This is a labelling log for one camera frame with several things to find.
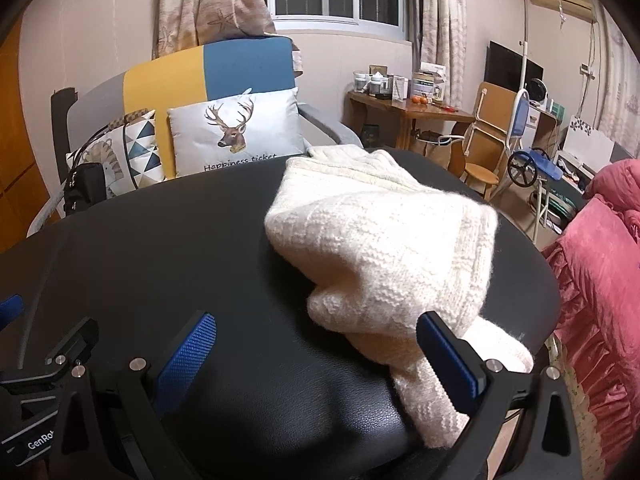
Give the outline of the white knitted sweater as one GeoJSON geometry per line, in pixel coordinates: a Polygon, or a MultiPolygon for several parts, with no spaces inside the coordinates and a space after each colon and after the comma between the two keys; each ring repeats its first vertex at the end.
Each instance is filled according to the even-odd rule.
{"type": "Polygon", "coordinates": [[[492,275],[497,213],[423,185],[389,152],[314,146],[285,164],[265,229],[276,252],[314,283],[309,317],[388,367],[424,443],[449,448],[468,419],[416,341],[436,312],[483,359],[529,372],[530,352],[480,313],[492,275]]]}

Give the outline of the pink quilted bedding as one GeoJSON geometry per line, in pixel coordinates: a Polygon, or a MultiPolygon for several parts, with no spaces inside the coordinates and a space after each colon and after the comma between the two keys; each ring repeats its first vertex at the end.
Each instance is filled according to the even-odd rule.
{"type": "Polygon", "coordinates": [[[604,167],[542,252],[561,311],[550,362],[567,385],[586,479],[639,475],[639,163],[604,167]]]}

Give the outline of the small round wooden stool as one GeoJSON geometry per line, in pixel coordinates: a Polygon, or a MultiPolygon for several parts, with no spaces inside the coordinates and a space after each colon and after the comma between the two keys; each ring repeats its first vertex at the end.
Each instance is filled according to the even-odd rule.
{"type": "Polygon", "coordinates": [[[491,199],[492,192],[499,184],[499,179],[493,172],[483,166],[467,162],[463,174],[465,175],[465,180],[471,178],[484,185],[483,197],[485,200],[491,199]]]}

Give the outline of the black handbag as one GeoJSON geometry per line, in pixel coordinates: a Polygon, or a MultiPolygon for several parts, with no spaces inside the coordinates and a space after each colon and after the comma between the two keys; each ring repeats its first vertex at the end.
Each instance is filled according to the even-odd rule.
{"type": "Polygon", "coordinates": [[[103,166],[99,162],[84,162],[71,169],[63,197],[66,216],[107,200],[103,166]]]}

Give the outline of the blue wheeled cart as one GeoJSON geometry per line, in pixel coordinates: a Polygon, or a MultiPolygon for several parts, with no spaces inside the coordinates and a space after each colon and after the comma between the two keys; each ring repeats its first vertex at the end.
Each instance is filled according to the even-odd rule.
{"type": "Polygon", "coordinates": [[[511,153],[506,163],[506,174],[519,188],[536,188],[537,203],[532,237],[536,244],[540,226],[547,223],[551,185],[563,180],[563,171],[541,148],[526,148],[511,153]]]}

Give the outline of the geometric triangle pattern cushion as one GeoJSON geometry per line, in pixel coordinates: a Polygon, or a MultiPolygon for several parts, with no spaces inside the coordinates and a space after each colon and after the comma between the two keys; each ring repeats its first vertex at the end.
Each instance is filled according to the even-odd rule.
{"type": "Polygon", "coordinates": [[[110,122],[66,155],[68,169],[98,162],[106,197],[113,198],[166,180],[155,137],[155,110],[142,108],[110,122]]]}

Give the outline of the folded wooden chair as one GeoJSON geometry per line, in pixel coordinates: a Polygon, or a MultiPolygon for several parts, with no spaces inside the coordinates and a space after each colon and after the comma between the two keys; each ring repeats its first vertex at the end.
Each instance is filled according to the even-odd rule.
{"type": "Polygon", "coordinates": [[[501,179],[516,139],[524,133],[527,114],[525,89],[514,92],[482,82],[477,89],[474,120],[464,141],[466,161],[488,169],[501,179]]]}

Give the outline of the wooden side table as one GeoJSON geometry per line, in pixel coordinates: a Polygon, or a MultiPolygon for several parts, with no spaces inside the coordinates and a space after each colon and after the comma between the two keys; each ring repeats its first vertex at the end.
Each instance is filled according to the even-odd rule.
{"type": "Polygon", "coordinates": [[[408,150],[411,131],[415,122],[434,120],[435,122],[452,122],[452,131],[463,136],[475,118],[463,110],[444,110],[433,104],[413,103],[410,99],[403,101],[379,100],[365,93],[349,91],[346,93],[349,109],[346,112],[346,125],[360,134],[368,120],[369,110],[382,110],[390,117],[399,120],[399,129],[395,134],[395,148],[408,150]]]}

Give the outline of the deer print white cushion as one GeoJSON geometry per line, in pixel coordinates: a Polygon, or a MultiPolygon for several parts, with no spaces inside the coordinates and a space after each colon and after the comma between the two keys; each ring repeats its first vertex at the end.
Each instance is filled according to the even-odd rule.
{"type": "Polygon", "coordinates": [[[297,92],[246,89],[237,96],[168,110],[176,175],[305,153],[297,92]]]}

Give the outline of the black television screen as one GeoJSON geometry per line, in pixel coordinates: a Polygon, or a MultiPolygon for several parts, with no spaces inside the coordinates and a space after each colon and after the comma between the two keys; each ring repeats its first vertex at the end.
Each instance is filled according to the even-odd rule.
{"type": "Polygon", "coordinates": [[[522,56],[502,44],[491,41],[486,51],[484,81],[518,92],[520,88],[522,56]]]}

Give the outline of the grey yellow blue sofa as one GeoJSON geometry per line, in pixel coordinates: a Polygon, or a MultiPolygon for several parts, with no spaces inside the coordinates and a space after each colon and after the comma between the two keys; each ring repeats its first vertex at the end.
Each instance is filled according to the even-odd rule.
{"type": "MultiPolygon", "coordinates": [[[[40,231],[58,206],[70,169],[66,155],[78,150],[110,122],[147,108],[155,110],[155,137],[166,180],[176,175],[167,111],[171,108],[255,93],[296,88],[294,46],[286,37],[231,39],[186,49],[130,68],[84,96],[64,88],[51,96],[54,152],[60,184],[28,228],[40,231]]],[[[356,133],[313,106],[298,102],[305,119],[337,144],[359,144],[356,133]]]]}

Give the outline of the right patterned curtain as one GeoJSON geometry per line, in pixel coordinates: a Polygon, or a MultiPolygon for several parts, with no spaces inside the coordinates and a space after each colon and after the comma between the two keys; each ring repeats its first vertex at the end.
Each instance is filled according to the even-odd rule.
{"type": "Polygon", "coordinates": [[[465,0],[422,0],[421,60],[446,68],[444,97],[460,107],[466,58],[465,0]]]}

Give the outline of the patterned curtain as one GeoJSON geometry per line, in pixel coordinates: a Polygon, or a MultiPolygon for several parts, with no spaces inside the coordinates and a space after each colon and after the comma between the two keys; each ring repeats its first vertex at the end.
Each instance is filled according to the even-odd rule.
{"type": "Polygon", "coordinates": [[[460,107],[466,58],[465,0],[422,0],[421,60],[446,68],[444,97],[460,107]]]}
{"type": "Polygon", "coordinates": [[[157,0],[154,55],[275,32],[266,0],[157,0]]]}

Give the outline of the left patterned curtain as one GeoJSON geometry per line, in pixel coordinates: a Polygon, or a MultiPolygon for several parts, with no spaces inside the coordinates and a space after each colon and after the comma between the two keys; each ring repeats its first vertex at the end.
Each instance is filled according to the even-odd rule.
{"type": "Polygon", "coordinates": [[[266,0],[157,0],[154,55],[275,32],[266,0]]]}

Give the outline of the wall air conditioner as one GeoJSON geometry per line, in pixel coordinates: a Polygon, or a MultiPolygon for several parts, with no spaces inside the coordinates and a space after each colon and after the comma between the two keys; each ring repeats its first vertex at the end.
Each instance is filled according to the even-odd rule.
{"type": "Polygon", "coordinates": [[[579,18],[588,23],[597,21],[596,8],[591,0],[530,0],[535,6],[555,11],[562,11],[572,18],[579,18]]]}

